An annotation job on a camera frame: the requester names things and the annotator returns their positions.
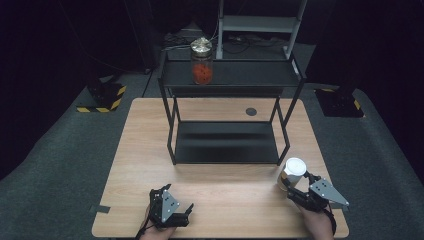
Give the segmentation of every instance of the black cable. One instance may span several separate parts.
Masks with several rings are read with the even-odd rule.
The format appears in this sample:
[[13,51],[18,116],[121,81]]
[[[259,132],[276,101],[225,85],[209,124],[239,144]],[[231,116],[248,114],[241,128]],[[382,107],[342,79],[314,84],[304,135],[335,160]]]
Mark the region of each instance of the black cable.
[[119,70],[119,71],[122,71],[122,72],[128,72],[128,73],[139,73],[139,74],[143,74],[142,72],[130,71],[130,70],[122,69],[122,68],[119,68],[119,67],[115,67],[115,66],[110,65],[110,64],[108,64],[108,63],[105,63],[105,62],[101,61],[100,59],[98,59],[98,58],[96,58],[96,57],[92,56],[91,54],[89,54],[89,53],[85,50],[84,45],[82,44],[81,39],[79,38],[79,36],[78,36],[78,34],[77,34],[77,31],[75,30],[74,25],[73,25],[73,24],[72,24],[72,22],[71,22],[71,19],[68,17],[68,14],[66,13],[65,8],[64,8],[64,7],[63,7],[63,5],[62,5],[62,2],[61,2],[60,0],[57,0],[57,2],[59,3],[59,6],[60,6],[60,8],[61,8],[61,10],[62,10],[62,13],[63,13],[63,15],[64,15],[64,16],[65,16],[65,18],[66,18],[66,22],[68,23],[69,28],[71,28],[72,33],[74,34],[75,38],[77,39],[78,44],[79,44],[79,45],[80,45],[80,47],[81,47],[81,50],[83,51],[83,53],[84,53],[86,56],[88,56],[89,58],[91,58],[91,59],[95,60],[96,62],[98,62],[98,63],[100,63],[100,64],[103,64],[103,65],[105,65],[105,66],[107,66],[107,67],[110,67],[110,68],[113,68],[113,69],[115,69],[115,70]]
[[225,49],[224,47],[222,47],[222,50],[224,51],[224,52],[226,52],[226,53],[229,53],[229,54],[239,54],[239,53],[242,53],[242,52],[244,52],[244,51],[246,51],[247,49],[249,49],[250,48],[250,41],[249,41],[249,39],[248,38],[244,38],[244,41],[231,41],[230,42],[232,45],[243,45],[243,44],[245,44],[245,43],[247,43],[247,45],[245,46],[245,48],[243,48],[242,50],[240,50],[240,51],[236,51],[236,52],[232,52],[232,51],[228,51],[227,49]]
[[146,87],[144,88],[143,93],[141,94],[142,98],[144,98],[144,94],[146,94],[146,90],[149,87],[150,79],[152,79],[152,75],[153,75],[153,71],[150,72],[149,79],[147,79]]

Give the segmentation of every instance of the glass jar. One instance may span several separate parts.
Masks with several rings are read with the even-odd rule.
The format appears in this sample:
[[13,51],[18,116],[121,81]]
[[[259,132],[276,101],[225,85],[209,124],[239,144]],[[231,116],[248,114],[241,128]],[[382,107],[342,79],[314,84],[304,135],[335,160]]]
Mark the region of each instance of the glass jar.
[[212,43],[204,37],[191,44],[191,68],[196,84],[204,85],[212,81]]

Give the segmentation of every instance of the shelf leg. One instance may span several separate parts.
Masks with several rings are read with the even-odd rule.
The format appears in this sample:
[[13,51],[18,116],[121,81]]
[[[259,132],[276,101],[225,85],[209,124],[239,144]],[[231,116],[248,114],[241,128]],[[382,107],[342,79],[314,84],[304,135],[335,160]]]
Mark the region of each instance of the shelf leg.
[[219,16],[218,16],[218,46],[216,47],[216,59],[222,59],[222,34],[224,23],[224,0],[219,1]]
[[293,26],[293,31],[290,35],[289,45],[284,48],[286,58],[289,59],[291,52],[293,51],[294,43],[296,41],[297,33],[299,32],[300,23],[302,22],[303,13],[305,12],[306,4],[308,0],[302,0],[300,3],[299,11],[297,13],[296,21]]

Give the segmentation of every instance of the gray carpet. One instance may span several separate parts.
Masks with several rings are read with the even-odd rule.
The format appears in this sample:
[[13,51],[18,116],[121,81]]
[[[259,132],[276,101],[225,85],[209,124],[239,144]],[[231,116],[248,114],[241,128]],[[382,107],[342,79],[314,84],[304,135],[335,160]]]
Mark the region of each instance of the gray carpet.
[[[305,67],[311,46],[297,45]],[[74,104],[0,182],[0,239],[96,239],[91,234],[131,101],[159,97],[156,76],[125,74],[115,112],[77,113]],[[351,203],[349,240],[423,239],[424,191],[365,93],[354,96],[365,118],[327,118],[306,84],[304,102],[333,184]]]

